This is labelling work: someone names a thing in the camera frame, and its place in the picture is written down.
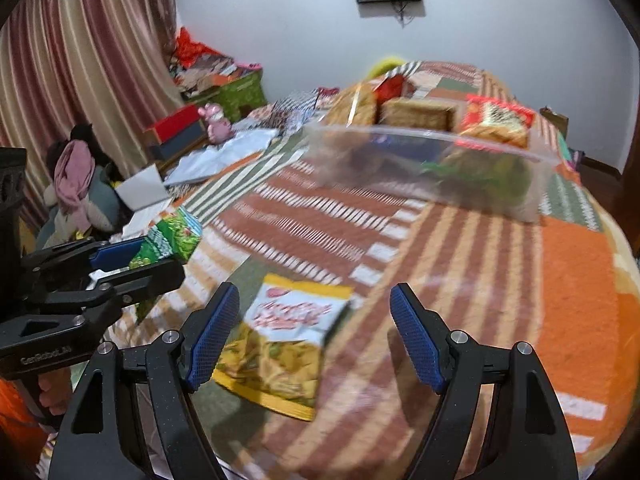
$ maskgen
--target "green storage box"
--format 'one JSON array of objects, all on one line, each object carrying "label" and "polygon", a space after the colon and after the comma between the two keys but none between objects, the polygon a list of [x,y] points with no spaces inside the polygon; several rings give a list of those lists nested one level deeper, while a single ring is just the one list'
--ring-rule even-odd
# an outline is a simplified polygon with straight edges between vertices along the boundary
[{"label": "green storage box", "polygon": [[224,86],[205,90],[187,102],[196,106],[217,103],[222,106],[225,117],[232,123],[237,123],[240,119],[247,117],[252,110],[267,104],[261,80],[262,70],[256,70]]}]

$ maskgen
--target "pink stuffed toy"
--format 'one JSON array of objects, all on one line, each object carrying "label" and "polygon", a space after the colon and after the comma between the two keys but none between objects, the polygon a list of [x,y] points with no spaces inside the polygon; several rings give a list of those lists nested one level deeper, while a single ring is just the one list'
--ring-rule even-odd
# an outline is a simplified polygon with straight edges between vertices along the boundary
[{"label": "pink stuffed toy", "polygon": [[209,142],[214,146],[222,144],[234,136],[231,122],[225,118],[220,105],[207,103],[204,108],[198,108],[198,114],[207,123]]}]

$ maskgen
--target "curtain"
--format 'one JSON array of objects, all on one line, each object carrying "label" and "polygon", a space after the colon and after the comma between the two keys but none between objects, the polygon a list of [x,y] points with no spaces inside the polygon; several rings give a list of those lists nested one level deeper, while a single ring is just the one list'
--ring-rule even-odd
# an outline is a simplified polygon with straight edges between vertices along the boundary
[{"label": "curtain", "polygon": [[47,217],[47,148],[92,123],[124,176],[148,160],[140,132],[182,105],[166,68],[174,0],[21,0],[0,30],[0,145],[28,150],[22,216]]}]

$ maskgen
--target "pink scarf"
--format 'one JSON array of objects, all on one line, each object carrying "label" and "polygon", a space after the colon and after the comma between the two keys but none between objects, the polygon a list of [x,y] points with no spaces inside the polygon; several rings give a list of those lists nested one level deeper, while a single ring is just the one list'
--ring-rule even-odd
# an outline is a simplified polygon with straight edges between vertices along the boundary
[{"label": "pink scarf", "polygon": [[91,222],[81,200],[89,193],[94,171],[95,161],[87,143],[84,140],[72,140],[60,155],[53,178],[60,209],[71,216],[78,231],[83,234],[91,227]]}]

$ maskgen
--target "hand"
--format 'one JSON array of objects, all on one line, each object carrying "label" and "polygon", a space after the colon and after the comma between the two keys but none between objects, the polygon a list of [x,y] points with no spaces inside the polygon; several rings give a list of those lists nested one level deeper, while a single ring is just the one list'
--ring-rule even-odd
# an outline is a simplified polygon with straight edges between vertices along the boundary
[{"label": "hand", "polygon": [[71,395],[71,369],[60,368],[38,377],[42,393],[40,403],[48,408],[51,415],[63,415],[66,412]]}]

